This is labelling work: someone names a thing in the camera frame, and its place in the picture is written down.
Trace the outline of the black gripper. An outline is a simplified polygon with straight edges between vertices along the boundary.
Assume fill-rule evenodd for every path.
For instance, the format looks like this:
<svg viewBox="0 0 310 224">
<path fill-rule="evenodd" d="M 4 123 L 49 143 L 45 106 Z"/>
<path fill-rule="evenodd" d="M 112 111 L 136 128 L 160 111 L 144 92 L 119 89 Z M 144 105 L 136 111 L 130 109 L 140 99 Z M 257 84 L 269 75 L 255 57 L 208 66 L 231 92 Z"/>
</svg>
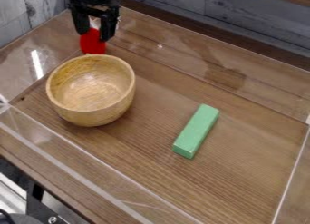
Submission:
<svg viewBox="0 0 310 224">
<path fill-rule="evenodd" d="M 69 0 L 69 9 L 79 35 L 90 30 L 88 16 L 99 16 L 99 40 L 107 42 L 115 35 L 119 23 L 119 0 Z"/>
</svg>

